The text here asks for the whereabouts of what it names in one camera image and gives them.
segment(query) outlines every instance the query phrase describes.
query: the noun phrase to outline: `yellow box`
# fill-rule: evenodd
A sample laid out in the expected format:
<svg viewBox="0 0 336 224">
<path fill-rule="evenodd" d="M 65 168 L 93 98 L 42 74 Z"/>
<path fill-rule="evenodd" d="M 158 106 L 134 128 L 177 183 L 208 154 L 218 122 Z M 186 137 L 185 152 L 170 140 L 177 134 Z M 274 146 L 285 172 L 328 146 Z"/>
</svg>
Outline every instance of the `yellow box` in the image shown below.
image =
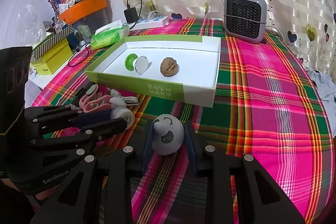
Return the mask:
<svg viewBox="0 0 336 224">
<path fill-rule="evenodd" d="M 31 65 L 40 75 L 52 75 L 72 56 L 67 38 L 62 39 L 55 46 L 46 51 L 38 60 Z"/>
</svg>

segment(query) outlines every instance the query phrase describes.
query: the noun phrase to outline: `portable heater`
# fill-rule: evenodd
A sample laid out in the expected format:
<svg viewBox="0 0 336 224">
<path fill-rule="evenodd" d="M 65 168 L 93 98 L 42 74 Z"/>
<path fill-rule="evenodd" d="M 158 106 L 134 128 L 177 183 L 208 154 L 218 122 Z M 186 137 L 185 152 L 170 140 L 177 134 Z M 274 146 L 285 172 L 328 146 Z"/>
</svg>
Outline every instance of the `portable heater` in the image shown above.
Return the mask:
<svg viewBox="0 0 336 224">
<path fill-rule="evenodd" d="M 266 26 L 265 0 L 224 0 L 224 29 L 227 35 L 258 44 Z"/>
</svg>

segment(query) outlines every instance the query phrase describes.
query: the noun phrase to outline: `plaid tablecloth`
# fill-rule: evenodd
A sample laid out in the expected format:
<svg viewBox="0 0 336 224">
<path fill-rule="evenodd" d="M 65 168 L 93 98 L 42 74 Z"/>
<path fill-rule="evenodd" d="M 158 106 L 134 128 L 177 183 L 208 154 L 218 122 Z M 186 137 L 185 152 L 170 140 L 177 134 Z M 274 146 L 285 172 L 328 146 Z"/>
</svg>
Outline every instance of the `plaid tablecloth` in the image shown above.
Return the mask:
<svg viewBox="0 0 336 224">
<path fill-rule="evenodd" d="M 225 37 L 222 22 L 216 20 L 172 20 L 163 28 L 132 32 L 149 34 L 222 37 L 214 106 L 206 108 L 136 94 L 140 105 L 132 108 L 134 125 L 107 143 L 115 149 L 124 147 L 132 135 L 142 133 L 147 120 L 160 114 L 170 113 L 182 123 L 191 120 L 195 131 L 216 148 L 238 157 L 243 153 L 256 157 L 306 222 L 311 223 L 331 195 L 334 153 L 320 98 L 295 56 L 272 35 L 265 35 L 266 44 L 259 45 Z M 76 91 L 88 82 L 84 69 L 103 52 L 104 49 L 90 51 L 90 57 L 79 66 L 65 67 L 34 105 L 70 103 Z M 81 52 L 74 62 L 84 55 L 86 52 Z M 71 135 L 74 131 L 70 128 L 53 136 Z M 146 176 L 132 180 L 132 195 L 134 223 L 203 224 L 206 180 L 196 179 L 189 170 L 184 146 L 172 157 L 154 153 Z"/>
</svg>

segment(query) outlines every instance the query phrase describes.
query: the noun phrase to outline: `green tissue package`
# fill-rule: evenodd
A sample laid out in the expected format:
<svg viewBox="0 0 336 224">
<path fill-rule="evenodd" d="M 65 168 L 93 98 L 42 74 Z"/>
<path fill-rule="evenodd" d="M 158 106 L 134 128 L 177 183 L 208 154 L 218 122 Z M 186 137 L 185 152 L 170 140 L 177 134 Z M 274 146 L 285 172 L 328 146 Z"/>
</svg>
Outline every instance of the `green tissue package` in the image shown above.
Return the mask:
<svg viewBox="0 0 336 224">
<path fill-rule="evenodd" d="M 99 28 L 92 36 L 91 49 L 109 47 L 117 43 L 119 40 L 129 35 L 128 24 L 122 24 L 121 20 L 112 22 Z"/>
</svg>

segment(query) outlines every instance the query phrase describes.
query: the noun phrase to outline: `plastic bag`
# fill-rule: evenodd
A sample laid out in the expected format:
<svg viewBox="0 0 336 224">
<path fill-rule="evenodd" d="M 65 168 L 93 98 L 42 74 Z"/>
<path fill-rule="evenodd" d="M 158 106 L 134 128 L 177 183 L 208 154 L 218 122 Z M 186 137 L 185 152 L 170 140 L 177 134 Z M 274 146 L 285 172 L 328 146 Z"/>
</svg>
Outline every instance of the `plastic bag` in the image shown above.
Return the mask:
<svg viewBox="0 0 336 224">
<path fill-rule="evenodd" d="M 17 35 L 21 46 L 33 48 L 42 42 L 47 33 L 36 8 L 30 4 L 24 5 L 17 15 Z"/>
<path fill-rule="evenodd" d="M 112 46 L 124 37 L 128 37 L 129 27 L 128 24 L 121 24 L 121 20 L 110 23 L 101 27 L 92 36 L 91 49 L 97 50 Z"/>
</svg>

